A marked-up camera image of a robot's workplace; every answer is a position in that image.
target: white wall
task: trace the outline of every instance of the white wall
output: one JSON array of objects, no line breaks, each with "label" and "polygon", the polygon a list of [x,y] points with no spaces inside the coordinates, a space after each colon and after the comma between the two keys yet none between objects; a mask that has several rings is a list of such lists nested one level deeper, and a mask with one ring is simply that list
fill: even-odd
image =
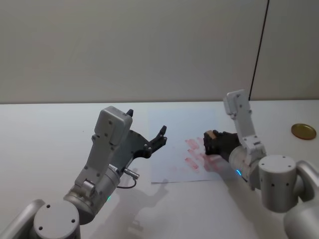
[{"label": "white wall", "polygon": [[270,0],[251,99],[319,99],[318,0]]},{"label": "white wall", "polygon": [[1,0],[0,103],[249,89],[266,0]]}]

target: sheet of paper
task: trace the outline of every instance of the sheet of paper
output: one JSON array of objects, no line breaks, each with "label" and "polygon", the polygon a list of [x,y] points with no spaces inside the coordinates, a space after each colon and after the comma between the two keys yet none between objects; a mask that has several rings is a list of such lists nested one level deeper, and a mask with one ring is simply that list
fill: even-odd
[{"label": "sheet of paper", "polygon": [[222,180],[235,178],[218,155],[205,155],[203,134],[216,128],[212,108],[149,110],[152,136],[167,126],[167,143],[150,158],[152,183]]}]

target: white table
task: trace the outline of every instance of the white table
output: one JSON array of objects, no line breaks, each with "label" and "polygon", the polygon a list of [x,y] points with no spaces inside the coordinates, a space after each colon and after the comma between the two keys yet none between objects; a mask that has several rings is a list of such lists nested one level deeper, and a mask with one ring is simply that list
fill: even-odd
[{"label": "white table", "polygon": [[[87,160],[99,111],[109,105],[134,109],[132,129],[148,139],[154,137],[148,135],[150,108],[210,105],[218,122],[211,128],[235,130],[222,102],[0,105],[0,231],[32,200],[62,199]],[[303,141],[290,133],[298,122],[319,129],[319,101],[251,106],[268,154],[305,159],[319,167],[318,138]],[[282,215],[263,208],[258,192],[242,180],[151,184],[148,159],[136,159],[131,168],[141,175],[136,188],[116,190],[94,221],[81,227],[82,238],[286,238]]]}]

